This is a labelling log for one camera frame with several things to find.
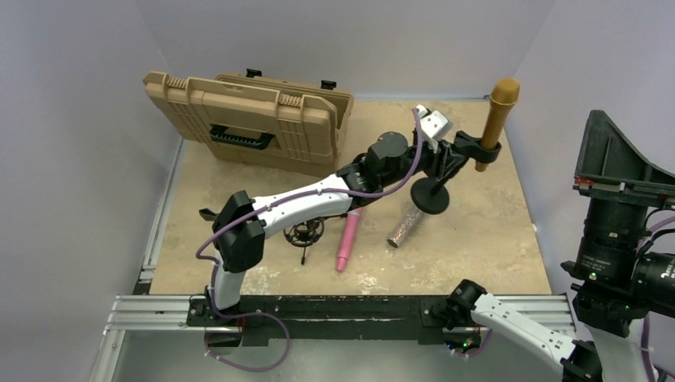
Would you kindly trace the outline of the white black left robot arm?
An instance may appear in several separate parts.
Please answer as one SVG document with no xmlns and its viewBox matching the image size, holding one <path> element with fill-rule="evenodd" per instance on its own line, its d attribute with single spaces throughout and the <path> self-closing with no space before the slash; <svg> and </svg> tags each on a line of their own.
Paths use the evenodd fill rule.
<svg viewBox="0 0 675 382">
<path fill-rule="evenodd" d="M 365 207 L 381 199 L 384 188 L 418 172 L 427 176 L 413 184 L 413 203 L 427 214 L 444 212 L 449 205 L 444 184 L 466 164 L 475 146 L 463 132 L 453 143 L 440 141 L 437 150 L 422 139 L 409 146 L 402 134 L 388 132 L 351 164 L 313 185 L 270 197 L 251 198 L 244 191 L 231 195 L 214 217 L 217 269 L 209 285 L 207 316 L 217 325 L 235 320 L 246 271 L 261 261 L 265 241 L 284 229 Z"/>
</svg>

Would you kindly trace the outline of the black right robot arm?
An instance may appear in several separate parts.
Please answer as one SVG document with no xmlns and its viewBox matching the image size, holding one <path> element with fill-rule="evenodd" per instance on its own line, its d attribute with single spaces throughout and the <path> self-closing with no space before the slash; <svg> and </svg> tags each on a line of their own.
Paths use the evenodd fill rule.
<svg viewBox="0 0 675 382">
<path fill-rule="evenodd" d="M 509 308 L 468 279 L 447 299 L 446 324 L 499 333 L 556 370 L 564 381 L 655 381 L 650 313 L 674 315 L 674 256 L 653 250 L 666 230 L 648 228 L 648 209 L 674 206 L 674 176 L 649 162 L 605 111 L 587 118 L 574 189 L 589 198 L 576 259 L 574 314 L 591 334 L 582 341 Z"/>
</svg>

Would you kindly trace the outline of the gold microphone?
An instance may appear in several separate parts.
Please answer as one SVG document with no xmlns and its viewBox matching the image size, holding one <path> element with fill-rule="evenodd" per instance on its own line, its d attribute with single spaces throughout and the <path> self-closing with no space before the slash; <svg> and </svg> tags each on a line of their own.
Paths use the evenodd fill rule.
<svg viewBox="0 0 675 382">
<path fill-rule="evenodd" d="M 505 121 L 519 100 L 520 90 L 520 82 L 513 77 L 502 78 L 494 85 L 489 96 L 490 110 L 480 138 L 483 150 L 496 150 Z"/>
</svg>

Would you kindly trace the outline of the black round gold-mic stand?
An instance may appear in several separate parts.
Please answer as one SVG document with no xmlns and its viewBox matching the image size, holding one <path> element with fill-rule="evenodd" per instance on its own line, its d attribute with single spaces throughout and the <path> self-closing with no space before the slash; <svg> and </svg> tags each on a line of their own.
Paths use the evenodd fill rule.
<svg viewBox="0 0 675 382">
<path fill-rule="evenodd" d="M 455 134 L 455 140 L 441 139 L 436 152 L 431 144 L 422 145 L 419 163 L 415 173 L 424 172 L 426 177 L 417 179 L 411 187 L 411 198 L 415 206 L 429 215 L 444 212 L 450 204 L 449 191 L 445 184 L 455 177 L 470 159 L 490 164 L 497 160 L 501 143 L 492 149 L 482 146 L 482 140 L 468 135 L 465 131 Z"/>
</svg>

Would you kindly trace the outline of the black tripod shock mount stand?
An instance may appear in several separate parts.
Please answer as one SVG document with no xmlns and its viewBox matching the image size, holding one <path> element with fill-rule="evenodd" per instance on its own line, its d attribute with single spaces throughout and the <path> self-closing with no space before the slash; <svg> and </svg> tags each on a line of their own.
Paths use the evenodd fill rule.
<svg viewBox="0 0 675 382">
<path fill-rule="evenodd" d="M 302 249 L 302 266 L 306 263 L 306 251 L 308 247 L 316 244 L 325 231 L 324 218 L 318 217 L 293 225 L 283 230 L 285 240 L 294 247 Z"/>
</svg>

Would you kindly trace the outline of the silver mesh glitter microphone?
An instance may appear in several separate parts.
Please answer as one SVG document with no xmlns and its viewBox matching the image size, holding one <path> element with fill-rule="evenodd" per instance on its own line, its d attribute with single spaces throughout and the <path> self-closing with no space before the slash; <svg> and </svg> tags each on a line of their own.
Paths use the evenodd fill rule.
<svg viewBox="0 0 675 382">
<path fill-rule="evenodd" d="M 388 235 L 387 244 L 390 247 L 399 248 L 416 230 L 416 227 L 424 217 L 425 213 L 422 210 L 415 205 L 410 205 L 400 218 L 400 221 Z"/>
</svg>

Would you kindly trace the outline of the pink microphone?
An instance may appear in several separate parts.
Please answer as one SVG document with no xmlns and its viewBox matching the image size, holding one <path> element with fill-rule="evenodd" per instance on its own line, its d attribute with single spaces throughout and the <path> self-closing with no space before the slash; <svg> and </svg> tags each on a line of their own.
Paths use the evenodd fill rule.
<svg viewBox="0 0 675 382">
<path fill-rule="evenodd" d="M 363 208 L 358 208 L 347 213 L 345 227 L 337 251 L 335 264 L 337 272 L 343 272 L 347 267 L 363 210 Z"/>
</svg>

